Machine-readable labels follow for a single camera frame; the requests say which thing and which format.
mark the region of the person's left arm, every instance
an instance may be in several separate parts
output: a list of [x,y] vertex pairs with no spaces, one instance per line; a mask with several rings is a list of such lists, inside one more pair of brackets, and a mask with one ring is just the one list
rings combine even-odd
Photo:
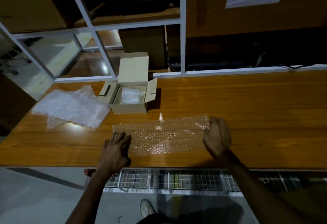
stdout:
[[96,212],[106,182],[114,173],[131,163],[128,158],[131,139],[131,135],[125,135],[125,132],[121,132],[117,135],[114,133],[110,140],[104,140],[99,165],[66,224],[92,224],[95,222]]

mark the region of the workbench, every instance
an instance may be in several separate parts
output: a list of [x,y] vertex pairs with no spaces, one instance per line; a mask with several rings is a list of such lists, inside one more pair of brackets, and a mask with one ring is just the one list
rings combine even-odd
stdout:
[[[104,82],[53,84],[75,91]],[[96,167],[116,123],[203,115],[224,117],[231,149],[250,168],[327,169],[327,73],[303,71],[158,79],[148,114],[115,115],[91,131],[71,123],[47,130],[47,117],[28,113],[0,145],[6,167]],[[131,157],[131,167],[220,167],[207,151]]]

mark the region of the bubble wrapped item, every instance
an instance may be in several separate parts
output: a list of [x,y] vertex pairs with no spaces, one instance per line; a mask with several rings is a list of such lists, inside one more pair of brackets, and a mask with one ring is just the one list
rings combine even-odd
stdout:
[[108,104],[98,102],[90,85],[68,92],[53,90],[32,108],[32,114],[47,115],[48,129],[66,122],[96,130],[108,115]]
[[123,88],[120,104],[143,103],[145,92],[139,89]]
[[132,135],[129,155],[144,156],[205,150],[203,130],[209,127],[206,115],[164,119],[146,123],[114,124],[114,132]]

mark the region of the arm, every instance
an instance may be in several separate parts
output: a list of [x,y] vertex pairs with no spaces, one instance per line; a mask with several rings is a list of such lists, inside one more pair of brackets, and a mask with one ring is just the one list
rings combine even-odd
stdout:
[[110,140],[104,140],[99,165],[77,206],[66,221],[66,224],[90,224],[96,220],[103,188],[109,178],[124,166],[129,166],[128,148],[131,136],[124,132],[115,133]]
[[223,118],[210,118],[210,129],[204,130],[203,142],[211,156],[232,174],[261,224],[312,223],[312,219],[269,191],[228,148],[231,145],[231,132]]

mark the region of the shoe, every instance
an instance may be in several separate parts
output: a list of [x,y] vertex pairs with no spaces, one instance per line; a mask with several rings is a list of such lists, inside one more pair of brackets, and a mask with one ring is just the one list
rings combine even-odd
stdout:
[[151,202],[148,199],[143,199],[140,204],[140,211],[143,218],[150,214],[156,214]]

